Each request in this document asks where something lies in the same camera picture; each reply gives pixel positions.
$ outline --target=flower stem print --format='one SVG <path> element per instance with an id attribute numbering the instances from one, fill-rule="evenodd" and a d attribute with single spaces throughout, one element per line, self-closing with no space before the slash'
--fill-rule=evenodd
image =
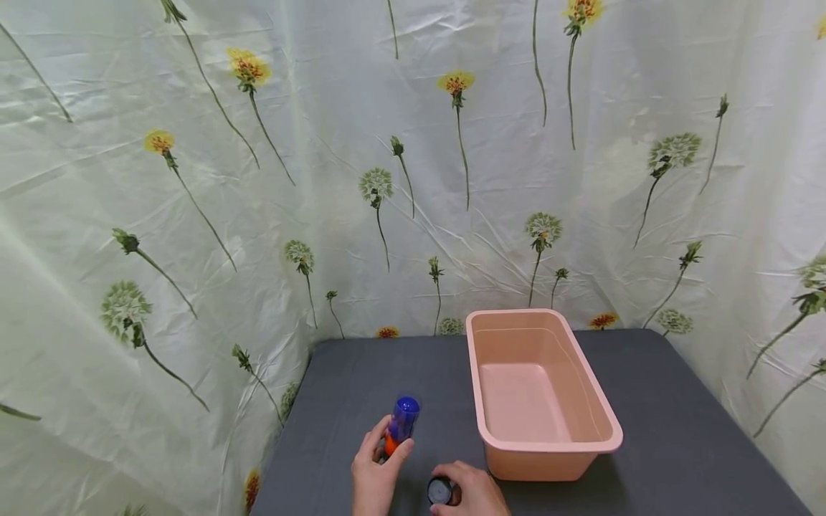
<path id="1" fill-rule="evenodd" d="M 439 268 L 439 257 L 434 256 L 430 258 L 427 263 L 430 264 L 430 277 L 433 278 L 433 283 L 436 284 L 436 296 L 439 297 L 439 308 L 436 309 L 436 322 L 433 323 L 433 336 L 436 336 L 436 329 L 439 326 L 439 314 L 442 313 L 442 291 L 439 288 L 439 276 L 444 276 L 444 269 Z"/>
<path id="2" fill-rule="evenodd" d="M 694 329 L 694 320 L 673 308 L 666 308 L 660 312 L 660 315 L 657 316 L 657 322 L 666 330 L 662 334 L 663 337 L 668 334 L 685 335 Z"/>
<path id="3" fill-rule="evenodd" d="M 556 281 L 553 282 L 553 289 L 551 289 L 551 310 L 553 310 L 553 297 L 557 293 L 557 285 L 559 284 L 559 280 L 567 279 L 569 271 L 565 267 L 561 267 L 556 271 Z"/>
<path id="4" fill-rule="evenodd" d="M 382 326 L 376 332 L 377 338 L 398 338 L 399 329 L 396 326 Z"/>
<path id="5" fill-rule="evenodd" d="M 462 120 L 459 117 L 459 112 L 464 107 L 464 91 L 470 88 L 476 78 L 470 72 L 463 70 L 456 70 L 455 72 L 445 74 L 436 83 L 439 88 L 450 93 L 453 97 L 453 108 L 456 109 L 456 127 L 459 133 L 459 150 L 462 151 L 462 163 L 465 166 L 465 188 L 467 190 L 468 205 L 466 210 L 470 211 L 470 172 L 468 171 L 468 157 L 464 153 L 464 143 L 462 142 Z"/>
<path id="6" fill-rule="evenodd" d="M 796 393 L 798 389 L 812 381 L 815 377 L 826 374 L 826 358 L 821 358 L 820 360 L 818 360 L 817 363 L 812 364 L 812 367 L 814 367 L 814 371 L 806 375 L 806 377 L 803 380 L 800 380 L 797 383 L 795 383 L 795 386 L 789 389 L 789 391 L 786 392 L 782 398 L 780 398 L 780 401 L 777 402 L 777 405 L 775 405 L 774 407 L 772 407 L 771 410 L 769 410 L 769 413 L 766 415 L 766 418 L 763 420 L 762 423 L 760 423 L 760 427 L 757 428 L 757 431 L 752 435 L 753 438 L 756 439 L 760 437 L 760 434 L 763 433 L 763 430 L 766 429 L 766 425 L 769 424 L 771 417 L 774 416 L 775 412 L 777 412 L 779 408 L 782 407 L 783 404 L 786 403 L 786 401 L 789 398 L 791 398 L 791 395 Z"/>
<path id="7" fill-rule="evenodd" d="M 146 301 L 144 293 L 135 282 L 116 282 L 109 287 L 101 304 L 101 320 L 106 329 L 122 343 L 131 342 L 134 349 L 143 348 L 153 362 L 175 380 L 189 389 L 189 393 L 209 412 L 209 407 L 195 394 L 195 390 L 183 378 L 172 372 L 155 355 L 144 334 L 146 318 L 152 313 L 152 305 Z"/>
<path id="8" fill-rule="evenodd" d="M 287 255 L 287 259 L 289 261 L 298 265 L 296 270 L 303 274 L 304 278 L 307 280 L 307 294 L 310 295 L 312 322 L 316 329 L 318 329 L 318 321 L 316 321 L 316 306 L 313 305 L 312 289 L 310 288 L 310 272 L 312 272 L 312 268 L 313 265 L 316 264 L 316 260 L 312 255 L 312 251 L 310 251 L 310 246 L 304 244 L 300 240 L 290 240 L 287 242 L 287 247 L 284 248 L 284 254 Z"/>
<path id="9" fill-rule="evenodd" d="M 31 71 L 35 73 L 35 75 L 37 76 L 37 80 L 40 81 L 40 84 L 43 84 L 43 88 L 46 88 L 46 91 L 49 92 L 49 94 L 52 97 L 52 100 L 55 101 L 55 104 L 57 104 L 57 107 L 59 107 L 60 110 L 63 112 L 63 116 L 66 117 L 66 121 L 68 123 L 74 122 L 72 120 L 72 117 L 69 116 L 69 112 L 66 111 L 66 108 L 60 102 L 60 99 L 57 98 L 57 95 L 55 94 L 55 92 L 52 90 L 52 88 L 49 87 L 49 84 L 46 82 L 46 80 L 43 78 L 43 76 L 40 75 L 40 71 L 38 71 L 38 69 L 35 68 L 35 64 L 31 62 L 31 59 L 29 59 L 28 54 L 23 51 L 23 48 L 20 47 L 20 45 L 17 43 L 17 40 L 14 39 L 12 34 L 6 29 L 6 27 L 2 23 L 0 23 L 0 31 L 2 31 L 3 34 L 5 34 L 8 37 L 8 39 L 12 42 L 12 45 L 14 45 L 14 48 L 17 49 L 17 52 L 19 52 L 20 55 L 23 56 L 23 60 L 25 60 L 26 64 L 29 65 L 29 68 L 31 68 Z"/>
<path id="10" fill-rule="evenodd" d="M 602 15 L 602 0 L 568 0 L 568 9 L 563 12 L 568 24 L 565 36 L 571 36 L 571 51 L 568 54 L 568 115 L 571 119 L 571 146 L 577 150 L 573 136 L 573 100 L 571 95 L 571 70 L 573 68 L 573 49 L 577 39 L 587 24 L 592 24 Z"/>
<path id="11" fill-rule="evenodd" d="M 399 40 L 396 38 L 396 19 L 393 18 L 393 6 L 387 0 L 387 10 L 390 11 L 390 25 L 393 27 L 393 44 L 396 46 L 396 59 L 399 59 Z"/>
<path id="12" fill-rule="evenodd" d="M 525 222 L 525 233 L 534 239 L 530 247 L 536 251 L 536 264 L 534 265 L 534 274 L 530 278 L 530 294 L 528 295 L 528 308 L 530 308 L 530 304 L 534 300 L 534 282 L 536 281 L 536 270 L 539 268 L 539 259 L 542 258 L 542 252 L 545 249 L 550 249 L 551 244 L 562 235 L 563 223 L 557 217 L 537 211 L 528 217 L 528 221 Z"/>
<path id="13" fill-rule="evenodd" d="M 224 254 L 226 255 L 226 257 L 230 260 L 232 268 L 236 272 L 238 272 L 238 268 L 235 266 L 235 260 L 232 259 L 232 255 L 229 251 L 226 250 L 226 246 L 224 245 L 224 242 L 221 240 L 221 237 L 218 236 L 218 232 L 215 231 L 215 227 L 212 225 L 209 219 L 207 219 L 207 216 L 204 215 L 204 212 L 201 211 L 201 207 L 198 205 L 197 202 L 195 202 L 195 197 L 192 196 L 192 192 L 189 191 L 187 184 L 183 181 L 183 178 L 181 178 L 181 174 L 178 171 L 178 163 L 175 157 L 172 156 L 172 147 L 174 145 L 175 138 L 165 130 L 152 130 L 149 132 L 149 134 L 146 135 L 146 138 L 144 138 L 144 148 L 146 150 L 149 150 L 150 152 L 160 154 L 164 157 L 167 168 L 169 168 L 169 170 L 175 173 L 175 177 L 178 178 L 178 180 L 181 182 L 181 186 L 183 186 L 183 189 L 187 192 L 189 200 L 192 201 L 193 205 L 195 205 L 195 209 L 198 210 L 198 213 L 201 214 L 201 218 L 204 219 L 204 222 L 206 222 L 206 225 L 209 226 L 209 229 L 210 231 L 212 231 L 212 234 L 215 235 L 215 239 L 218 240 L 218 244 L 221 246 L 221 249 L 224 250 Z"/>
<path id="14" fill-rule="evenodd" d="M 192 312 L 192 315 L 195 317 L 195 319 L 198 318 L 198 314 L 195 313 L 195 308 L 192 307 L 192 303 L 190 303 L 187 297 L 183 294 L 183 292 L 181 292 L 181 289 L 178 288 L 178 285 L 175 283 L 175 281 L 173 281 L 173 279 L 169 277 L 169 275 L 166 272 L 164 272 L 164 270 L 160 268 L 160 266 L 157 263 L 155 263 L 155 261 L 152 258 L 150 258 L 150 256 L 147 253 L 145 253 L 143 249 L 138 247 L 140 245 L 138 237 L 136 237 L 133 234 L 126 233 L 124 230 L 121 230 L 120 228 L 112 228 L 112 236 L 114 236 L 115 240 L 117 240 L 117 243 L 121 245 L 124 253 L 137 254 L 138 256 L 143 258 L 144 261 L 146 261 L 149 265 L 154 267 L 154 269 L 158 271 L 161 276 L 166 278 L 166 281 L 168 281 L 169 284 L 174 287 L 174 289 L 181 296 L 181 299 L 183 299 L 183 302 L 187 304 L 187 306 L 189 307 L 189 311 Z"/>
<path id="15" fill-rule="evenodd" d="M 454 317 L 445 317 L 439 325 L 439 335 L 461 335 L 462 321 Z"/>
<path id="16" fill-rule="evenodd" d="M 278 149 L 275 148 L 275 144 L 269 138 L 269 133 L 267 132 L 267 127 L 263 124 L 261 120 L 261 115 L 258 111 L 258 104 L 255 102 L 255 92 L 257 86 L 263 86 L 263 84 L 267 81 L 267 79 L 273 74 L 269 66 L 264 63 L 261 59 L 257 58 L 255 54 L 250 52 L 249 50 L 242 50 L 242 49 L 227 49 L 226 53 L 230 56 L 230 66 L 232 67 L 232 73 L 238 78 L 238 89 L 244 93 L 249 94 L 249 102 L 253 105 L 253 111 L 255 111 L 255 118 L 258 119 L 259 125 L 261 126 L 261 131 L 263 131 L 264 137 L 267 138 L 269 142 L 269 146 L 273 149 L 278 161 L 281 162 L 281 166 L 284 167 L 284 172 L 287 173 L 287 179 L 290 180 L 293 186 L 296 186 L 296 182 L 292 180 L 292 176 L 290 176 L 290 171 L 287 170 L 287 165 L 284 163 L 284 160 L 281 158 L 281 154 L 278 152 Z"/>
<path id="17" fill-rule="evenodd" d="M 335 323 L 339 326 L 339 331 L 341 332 L 341 339 L 344 340 L 346 337 L 344 336 L 344 330 L 341 328 L 339 316 L 336 315 L 335 310 L 333 310 L 333 298 L 336 297 L 338 294 L 339 293 L 337 291 L 327 292 L 327 302 L 330 303 L 330 313 L 333 314 L 333 319 L 335 319 Z"/>
<path id="18" fill-rule="evenodd" d="M 703 194 L 703 190 L 705 187 L 709 186 L 709 181 L 711 180 L 711 169 L 714 167 L 714 160 L 717 158 L 717 146 L 720 143 L 720 129 L 723 128 L 723 115 L 725 115 L 726 111 L 729 110 L 729 97 L 728 95 L 724 94 L 720 98 L 720 108 L 717 110 L 717 116 L 715 118 L 719 118 L 719 122 L 717 122 L 717 135 L 714 137 L 714 150 L 711 152 L 711 161 L 709 162 L 709 170 L 706 172 L 705 175 L 705 182 L 703 183 L 703 187 L 700 189 L 700 193 L 698 195 Z"/>
<path id="19" fill-rule="evenodd" d="M 536 80 L 539 81 L 539 89 L 542 91 L 542 127 L 548 121 L 548 99 L 545 97 L 545 83 L 542 82 L 542 74 L 539 72 L 539 58 L 536 55 L 536 14 L 539 11 L 539 0 L 534 0 L 534 71 L 536 72 Z"/>
<path id="20" fill-rule="evenodd" d="M 702 141 L 698 135 L 683 133 L 663 138 L 652 146 L 651 152 L 648 154 L 648 169 L 652 171 L 651 177 L 654 178 L 654 184 L 648 190 L 648 199 L 645 201 L 645 210 L 643 211 L 643 223 L 639 225 L 637 239 L 634 241 L 635 249 L 639 243 L 639 236 L 643 233 L 645 219 L 648 217 L 648 207 L 651 206 L 651 195 L 654 193 L 657 183 L 672 168 L 687 167 L 694 163 L 694 157 L 697 155 L 697 150 L 700 148 Z"/>
<path id="21" fill-rule="evenodd" d="M 676 279 L 676 283 L 674 283 L 674 288 L 672 291 L 668 293 L 668 296 L 660 303 L 660 305 L 654 309 L 654 312 L 645 320 L 645 324 L 643 324 L 643 328 L 648 326 L 648 323 L 651 322 L 651 319 L 654 318 L 654 315 L 657 314 L 658 311 L 662 310 L 663 306 L 668 303 L 668 301 L 676 292 L 676 289 L 680 286 L 680 282 L 682 281 L 683 275 L 686 273 L 686 269 L 692 263 L 699 263 L 701 257 L 698 253 L 700 252 L 700 247 L 703 246 L 702 240 L 697 240 L 696 242 L 691 242 L 686 246 L 686 253 L 680 256 L 680 276 Z"/>
<path id="22" fill-rule="evenodd" d="M 605 312 L 604 314 L 599 314 L 597 317 L 591 319 L 588 326 L 590 326 L 591 329 L 603 330 L 613 326 L 618 320 L 620 320 L 620 318 L 614 312 Z"/>
<path id="23" fill-rule="evenodd" d="M 261 489 L 261 473 L 257 467 L 254 467 L 249 471 L 247 481 L 244 483 L 244 508 L 247 511 L 247 516 L 253 511 L 259 489 Z"/>
<path id="24" fill-rule="evenodd" d="M 204 68 L 201 66 L 201 60 L 198 58 L 198 53 L 195 51 L 195 47 L 192 45 L 192 40 L 189 39 L 189 33 L 187 33 L 187 30 L 183 28 L 183 22 L 187 20 L 187 17 L 184 16 L 183 13 L 181 13 L 178 10 L 177 7 L 175 7 L 175 4 L 172 0 L 160 0 L 160 3 L 164 7 L 164 13 L 166 14 L 164 21 L 166 21 L 167 23 L 171 23 L 172 21 L 174 21 L 183 33 L 183 37 L 187 39 L 187 45 L 189 45 L 189 49 L 192 51 L 192 57 L 195 58 L 195 64 L 198 66 L 198 72 L 201 73 L 201 77 L 203 78 L 206 87 L 209 88 L 209 91 L 212 93 L 212 98 L 215 99 L 215 104 L 218 106 L 218 109 L 221 110 L 221 114 L 224 116 L 226 124 L 233 130 L 233 132 L 235 132 L 238 135 L 239 138 L 241 138 L 241 140 L 244 142 L 244 145 L 246 145 L 247 149 L 249 149 L 249 153 L 253 155 L 253 159 L 255 160 L 255 166 L 261 169 L 261 164 L 258 161 L 258 156 L 255 155 L 255 151 L 253 150 L 252 145 L 250 145 L 247 139 L 244 137 L 244 135 L 241 134 L 241 131 L 239 131 L 238 128 L 235 127 L 235 124 L 232 123 L 229 116 L 226 114 L 226 111 L 224 110 L 224 106 L 221 104 L 221 101 L 218 100 L 218 94 L 215 93 L 215 88 L 212 87 L 212 85 L 209 82 L 209 79 L 207 79 L 207 75 L 204 73 Z"/>
<path id="25" fill-rule="evenodd" d="M 0 412 L 4 414 L 13 415 L 15 417 L 21 419 L 28 419 L 29 421 L 40 421 L 41 418 L 39 415 L 29 414 L 28 412 L 23 412 L 22 410 L 15 409 L 6 405 L 5 403 L 0 403 Z"/>
<path id="26" fill-rule="evenodd" d="M 413 215 L 411 216 L 411 218 L 415 219 L 415 199 L 413 198 L 413 185 L 411 185 L 411 177 L 407 174 L 407 165 L 405 165 L 405 159 L 402 156 L 402 153 L 405 152 L 405 146 L 396 136 L 390 137 L 390 145 L 393 148 L 393 155 L 398 156 L 399 161 L 401 161 L 401 170 L 404 171 L 405 178 L 407 179 L 407 189 L 411 191 L 411 207 L 413 210 Z"/>
<path id="27" fill-rule="evenodd" d="M 777 344 L 777 341 L 787 335 L 791 330 L 795 329 L 798 324 L 802 323 L 804 319 L 810 315 L 815 315 L 820 311 L 826 312 L 826 254 L 821 254 L 811 263 L 800 269 L 800 279 L 804 288 L 811 289 L 810 292 L 802 296 L 793 297 L 794 304 L 800 303 L 800 314 L 793 320 L 783 331 L 778 333 L 768 344 L 760 348 L 757 357 L 754 359 L 752 366 L 748 369 L 746 378 L 751 377 L 754 373 L 760 359 L 765 355 L 772 346 Z"/>
<path id="28" fill-rule="evenodd" d="M 283 419 L 281 419 L 281 414 L 278 413 L 278 403 L 275 402 L 273 395 L 270 394 L 267 386 L 263 383 L 263 381 L 261 381 L 261 377 L 255 374 L 255 371 L 253 371 L 253 365 L 249 362 L 249 353 L 241 349 L 241 346 L 239 346 L 238 344 L 235 344 L 232 347 L 232 356 L 238 359 L 238 367 L 251 374 L 253 378 L 255 378 L 255 380 L 259 383 L 259 385 L 263 387 L 264 391 L 267 393 L 267 396 L 269 396 L 269 400 L 273 402 L 273 406 L 275 407 L 275 415 L 278 417 L 278 422 L 283 427 L 284 421 Z"/>
<path id="29" fill-rule="evenodd" d="M 379 208 L 382 207 L 382 200 L 389 199 L 393 195 L 393 183 L 390 173 L 384 168 L 368 170 L 358 181 L 358 190 L 364 200 L 370 202 L 370 207 L 376 210 L 378 233 L 382 236 L 384 258 L 387 260 L 387 271 L 390 272 L 390 253 L 387 251 L 387 241 L 384 239 L 384 231 L 382 231 L 382 220 L 378 216 Z"/>

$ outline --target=gray table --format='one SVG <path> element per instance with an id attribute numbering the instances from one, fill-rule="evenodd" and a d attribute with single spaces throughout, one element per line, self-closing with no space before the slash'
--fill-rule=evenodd
<path id="1" fill-rule="evenodd" d="M 640 329 L 576 335 L 624 443 L 578 482 L 500 482 L 514 516 L 810 516 L 663 337 Z M 321 344 L 252 515 L 349 514 L 350 462 L 399 391 L 417 392 L 422 413 L 391 514 L 428 514 L 433 466 L 461 459 L 485 467 L 468 364 L 464 337 Z"/>

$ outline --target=pink plastic bin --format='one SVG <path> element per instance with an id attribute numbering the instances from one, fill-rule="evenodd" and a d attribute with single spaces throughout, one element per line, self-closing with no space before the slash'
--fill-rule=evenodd
<path id="1" fill-rule="evenodd" d="M 577 480 L 622 428 L 562 315 L 477 311 L 467 318 L 479 433 L 502 480 Z"/>

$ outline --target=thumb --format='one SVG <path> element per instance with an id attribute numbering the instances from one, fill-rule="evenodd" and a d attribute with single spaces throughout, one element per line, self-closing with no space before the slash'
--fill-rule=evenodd
<path id="1" fill-rule="evenodd" d="M 407 458 L 411 455 L 411 452 L 413 452 L 414 444 L 415 443 L 413 442 L 413 439 L 405 439 L 404 442 L 402 442 L 399 445 L 399 447 L 396 448 L 396 451 L 393 452 L 390 458 L 387 459 L 387 462 L 385 462 L 385 464 L 388 464 L 396 471 L 400 470 L 401 465 L 404 464 Z"/>
<path id="2" fill-rule="evenodd" d="M 435 504 L 430 506 L 430 513 L 434 516 L 450 516 L 451 514 L 459 514 L 459 509 L 458 507 Z"/>

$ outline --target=white curtain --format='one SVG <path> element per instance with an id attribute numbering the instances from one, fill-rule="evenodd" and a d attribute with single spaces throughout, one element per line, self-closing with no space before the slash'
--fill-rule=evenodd
<path id="1" fill-rule="evenodd" d="M 826 515 L 826 4 L 579 4 L 5 2 L 3 510 L 243 514 L 313 343 L 532 298 Z"/>

